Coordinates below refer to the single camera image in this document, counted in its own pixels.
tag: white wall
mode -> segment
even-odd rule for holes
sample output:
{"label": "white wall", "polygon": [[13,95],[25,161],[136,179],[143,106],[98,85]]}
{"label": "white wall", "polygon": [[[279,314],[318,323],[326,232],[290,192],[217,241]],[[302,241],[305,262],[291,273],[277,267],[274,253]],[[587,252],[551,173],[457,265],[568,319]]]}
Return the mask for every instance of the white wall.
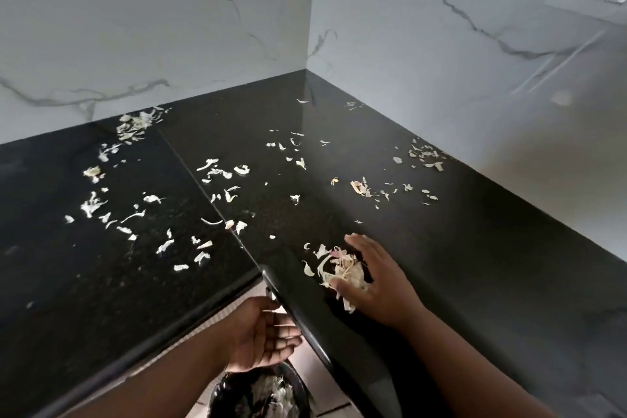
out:
{"label": "white wall", "polygon": [[312,5],[311,71],[623,259],[626,62],[625,27],[544,0]]}
{"label": "white wall", "polygon": [[0,143],[305,67],[310,0],[0,0]]}

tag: marble wall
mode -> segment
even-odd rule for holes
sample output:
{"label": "marble wall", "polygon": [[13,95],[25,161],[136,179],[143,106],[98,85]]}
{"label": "marble wall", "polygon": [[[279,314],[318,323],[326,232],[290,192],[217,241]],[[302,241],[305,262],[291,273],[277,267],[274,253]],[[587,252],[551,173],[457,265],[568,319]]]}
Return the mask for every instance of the marble wall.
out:
{"label": "marble wall", "polygon": [[305,67],[311,0],[0,0],[0,143]]}
{"label": "marble wall", "polygon": [[627,34],[544,0],[313,0],[307,67],[627,259]]}

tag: left hand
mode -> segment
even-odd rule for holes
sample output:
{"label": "left hand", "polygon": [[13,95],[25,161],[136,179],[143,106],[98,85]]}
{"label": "left hand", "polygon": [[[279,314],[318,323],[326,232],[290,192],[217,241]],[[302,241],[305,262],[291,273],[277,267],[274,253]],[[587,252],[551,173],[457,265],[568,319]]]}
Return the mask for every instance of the left hand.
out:
{"label": "left hand", "polygon": [[249,297],[223,320],[229,341],[227,372],[275,365],[302,343],[294,321],[287,314],[271,312],[278,308],[269,297]]}

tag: hand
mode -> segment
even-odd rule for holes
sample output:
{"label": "hand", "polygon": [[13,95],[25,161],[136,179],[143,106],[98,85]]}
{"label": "hand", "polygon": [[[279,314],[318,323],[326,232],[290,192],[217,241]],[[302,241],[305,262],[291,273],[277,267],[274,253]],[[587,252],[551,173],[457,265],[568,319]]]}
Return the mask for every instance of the hand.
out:
{"label": "hand", "polygon": [[344,240],[361,251],[372,276],[366,292],[334,278],[330,285],[368,317],[401,331],[425,309],[403,270],[383,247],[365,235],[345,235]]}
{"label": "hand", "polygon": [[228,341],[227,372],[275,365],[302,343],[301,332],[287,314],[276,314],[279,304],[269,297],[249,297],[223,319]]}

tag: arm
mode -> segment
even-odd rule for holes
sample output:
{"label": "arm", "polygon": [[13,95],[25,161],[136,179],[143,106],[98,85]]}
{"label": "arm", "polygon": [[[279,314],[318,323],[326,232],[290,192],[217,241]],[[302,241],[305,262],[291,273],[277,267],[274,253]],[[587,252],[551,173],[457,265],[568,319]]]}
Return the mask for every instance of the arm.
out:
{"label": "arm", "polygon": [[70,418],[184,418],[223,371],[245,372],[287,359],[301,343],[278,304],[251,297],[220,322],[194,335],[124,383],[80,407]]}
{"label": "arm", "polygon": [[427,310],[380,244],[354,233],[346,235],[346,242],[361,251],[373,283],[365,293],[342,280],[332,280],[331,286],[364,314],[404,336],[457,417],[555,416]]}

